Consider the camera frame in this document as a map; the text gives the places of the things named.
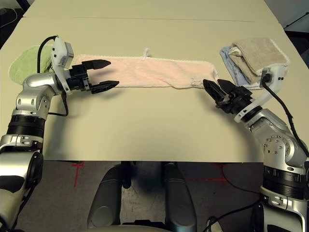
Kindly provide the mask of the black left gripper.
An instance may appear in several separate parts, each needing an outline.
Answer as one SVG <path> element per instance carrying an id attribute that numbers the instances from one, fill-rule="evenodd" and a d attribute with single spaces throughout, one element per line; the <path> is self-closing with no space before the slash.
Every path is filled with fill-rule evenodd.
<path id="1" fill-rule="evenodd" d="M 88 70 L 103 69 L 111 65 L 111 62 L 103 59 L 82 61 L 69 69 L 70 77 L 66 80 L 70 90 L 91 91 L 92 94 L 108 91 L 119 84 L 119 81 L 104 81 L 96 85 L 89 82 Z"/>

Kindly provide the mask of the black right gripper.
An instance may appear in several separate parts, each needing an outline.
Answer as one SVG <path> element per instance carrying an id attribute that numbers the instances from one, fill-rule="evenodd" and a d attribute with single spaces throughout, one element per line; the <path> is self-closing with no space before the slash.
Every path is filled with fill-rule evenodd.
<path id="1" fill-rule="evenodd" d="M 232 82 L 218 79 L 219 86 L 211 80 L 203 80 L 205 91 L 215 100 L 216 108 L 227 114 L 237 114 L 252 102 L 252 92 L 236 87 Z"/>

